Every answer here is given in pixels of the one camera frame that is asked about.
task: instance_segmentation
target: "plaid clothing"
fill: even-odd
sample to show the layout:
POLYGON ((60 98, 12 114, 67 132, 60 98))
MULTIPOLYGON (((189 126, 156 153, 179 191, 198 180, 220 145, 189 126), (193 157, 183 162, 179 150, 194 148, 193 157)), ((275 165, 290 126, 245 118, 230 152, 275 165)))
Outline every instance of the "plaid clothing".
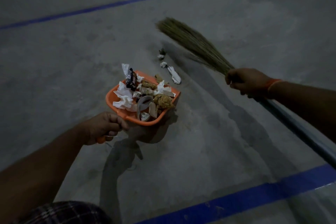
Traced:
POLYGON ((111 224, 111 219, 98 206, 64 201, 31 210, 12 224, 111 224))

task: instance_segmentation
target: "person's right arm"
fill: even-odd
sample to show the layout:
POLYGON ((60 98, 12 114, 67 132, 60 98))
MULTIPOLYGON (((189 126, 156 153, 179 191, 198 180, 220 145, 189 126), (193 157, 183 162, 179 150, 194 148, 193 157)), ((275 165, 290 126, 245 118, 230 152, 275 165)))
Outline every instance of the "person's right arm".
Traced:
POLYGON ((274 82, 262 72, 250 68, 231 69, 225 80, 242 95, 275 99, 336 143, 336 91, 285 81, 274 82))

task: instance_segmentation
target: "hand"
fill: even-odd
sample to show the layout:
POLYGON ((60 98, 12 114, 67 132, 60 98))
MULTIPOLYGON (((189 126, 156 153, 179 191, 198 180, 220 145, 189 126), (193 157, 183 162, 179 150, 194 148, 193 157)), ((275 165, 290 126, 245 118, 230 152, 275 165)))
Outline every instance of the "hand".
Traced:
POLYGON ((119 131, 128 130, 128 124, 120 116, 111 112, 102 112, 93 118, 86 120, 77 125, 83 129, 86 134, 84 144, 92 145, 96 143, 98 137, 106 137, 107 141, 111 141, 119 131))
POLYGON ((267 83, 272 78, 254 68, 231 69, 225 76, 227 85, 251 97, 267 97, 267 83))

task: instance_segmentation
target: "person's left arm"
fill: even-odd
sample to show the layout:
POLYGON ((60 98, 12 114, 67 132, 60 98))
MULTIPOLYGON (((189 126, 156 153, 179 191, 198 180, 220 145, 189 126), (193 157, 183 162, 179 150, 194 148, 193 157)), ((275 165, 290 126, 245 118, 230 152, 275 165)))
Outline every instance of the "person's left arm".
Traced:
POLYGON ((0 172, 0 223, 53 202, 82 146, 95 144, 103 135, 115 136, 122 129, 128 125, 121 117, 101 113, 0 172))

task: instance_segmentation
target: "grass broom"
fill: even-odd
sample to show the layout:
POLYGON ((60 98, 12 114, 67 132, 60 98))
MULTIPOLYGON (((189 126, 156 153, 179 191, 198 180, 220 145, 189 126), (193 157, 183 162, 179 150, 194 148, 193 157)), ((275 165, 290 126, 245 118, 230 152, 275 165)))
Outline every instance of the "grass broom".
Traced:
MULTIPOLYGON (((193 30, 186 24, 173 19, 166 18, 156 24, 159 31, 173 39, 183 48, 190 51, 202 63, 215 71, 226 75, 234 68, 203 35, 193 30)), ((265 98, 255 98, 264 108, 273 114, 298 138, 300 138, 313 151, 320 155, 327 163, 336 169, 336 154, 320 142, 312 133, 306 130, 299 122, 294 120, 287 112, 280 108, 273 101, 265 98)))

